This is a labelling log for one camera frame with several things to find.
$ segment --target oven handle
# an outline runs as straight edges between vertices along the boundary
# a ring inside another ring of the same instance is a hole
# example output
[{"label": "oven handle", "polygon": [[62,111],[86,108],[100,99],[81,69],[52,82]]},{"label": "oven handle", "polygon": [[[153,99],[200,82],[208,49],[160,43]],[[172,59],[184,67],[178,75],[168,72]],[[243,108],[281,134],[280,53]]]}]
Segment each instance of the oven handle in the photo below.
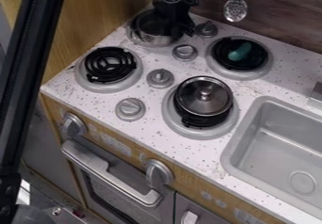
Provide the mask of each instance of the oven handle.
[{"label": "oven handle", "polygon": [[63,144],[61,151],[63,154],[85,172],[94,175],[113,186],[129,199],[134,200],[146,207],[155,207],[162,199],[162,196],[151,189],[148,194],[143,195],[130,185],[119,180],[108,172],[108,162],[97,156],[87,148],[72,140],[67,140]]}]

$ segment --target white countertop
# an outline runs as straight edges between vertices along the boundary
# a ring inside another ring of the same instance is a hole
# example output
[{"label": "white countertop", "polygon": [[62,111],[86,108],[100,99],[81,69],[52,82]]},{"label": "white countertop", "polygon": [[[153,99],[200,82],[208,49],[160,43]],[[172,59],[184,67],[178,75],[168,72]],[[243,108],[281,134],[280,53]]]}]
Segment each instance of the white countertop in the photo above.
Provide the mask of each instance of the white countertop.
[{"label": "white countertop", "polygon": [[[194,19],[196,23],[205,21],[197,16],[194,16]],[[214,23],[219,29],[215,38],[202,40],[198,37],[185,37],[181,40],[180,43],[188,42],[199,50],[198,58],[192,62],[175,60],[171,55],[173,46],[145,49],[134,45],[127,39],[124,26],[121,26],[99,42],[96,47],[120,46],[135,51],[141,57],[144,73],[134,86],[114,94],[89,92],[75,82],[73,68],[71,68],[74,63],[72,63],[43,85],[41,91],[285,222],[321,224],[322,220],[236,179],[223,169],[220,164],[220,155],[236,127],[224,137],[199,141],[179,136],[163,122],[161,102],[169,89],[151,88],[146,83],[146,75],[152,70],[161,68],[173,72],[175,84],[196,75],[210,75],[223,80],[230,86],[238,101],[239,122],[252,102],[264,95],[276,97],[322,115],[322,112],[307,106],[308,96],[315,83],[322,81],[322,55],[226,24]],[[206,47],[214,40],[228,36],[245,36],[266,45],[274,56],[274,64],[270,73],[259,80],[241,82],[212,72],[203,57]],[[116,104],[129,97],[139,98],[147,106],[146,115],[141,120],[132,123],[118,119],[114,113]]]}]

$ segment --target gray knob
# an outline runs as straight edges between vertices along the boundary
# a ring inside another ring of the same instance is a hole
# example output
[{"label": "gray knob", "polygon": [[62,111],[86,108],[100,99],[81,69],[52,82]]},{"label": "gray knob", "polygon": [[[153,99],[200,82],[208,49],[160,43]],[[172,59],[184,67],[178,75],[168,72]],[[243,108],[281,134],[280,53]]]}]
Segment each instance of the gray knob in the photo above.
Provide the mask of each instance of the gray knob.
[{"label": "gray knob", "polygon": [[198,56],[198,51],[194,46],[183,44],[176,46],[172,51],[172,55],[180,61],[192,61]]},{"label": "gray knob", "polygon": [[148,74],[147,82],[153,88],[168,88],[173,84],[174,76],[168,70],[154,70]]},{"label": "gray knob", "polygon": [[154,189],[160,189],[164,184],[172,184],[172,171],[161,161],[151,159],[147,163],[146,180]]},{"label": "gray knob", "polygon": [[61,131],[65,136],[76,137],[87,133],[85,123],[72,113],[66,113],[64,116]]},{"label": "gray knob", "polygon": [[210,21],[196,26],[196,35],[203,39],[210,39],[218,34],[217,27]]},{"label": "gray knob", "polygon": [[139,99],[129,98],[120,101],[116,106],[115,112],[121,120],[136,121],[144,116],[146,107]]}]

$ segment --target sink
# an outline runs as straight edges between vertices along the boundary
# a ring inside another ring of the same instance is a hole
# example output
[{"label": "sink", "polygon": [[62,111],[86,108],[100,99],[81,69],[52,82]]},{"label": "sink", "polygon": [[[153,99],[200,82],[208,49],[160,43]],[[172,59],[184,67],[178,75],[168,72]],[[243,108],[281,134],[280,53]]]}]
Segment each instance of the sink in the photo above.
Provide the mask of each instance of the sink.
[{"label": "sink", "polygon": [[322,218],[322,117],[258,98],[221,155],[234,177]]}]

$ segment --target sink drain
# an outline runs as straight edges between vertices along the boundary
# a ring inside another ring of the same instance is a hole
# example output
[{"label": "sink drain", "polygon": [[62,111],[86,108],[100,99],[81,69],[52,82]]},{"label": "sink drain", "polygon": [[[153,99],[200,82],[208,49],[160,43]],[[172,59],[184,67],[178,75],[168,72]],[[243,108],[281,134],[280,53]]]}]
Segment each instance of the sink drain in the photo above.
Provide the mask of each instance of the sink drain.
[{"label": "sink drain", "polygon": [[304,171],[297,171],[291,175],[292,187],[301,194],[310,194],[315,191],[316,181],[312,175]]}]

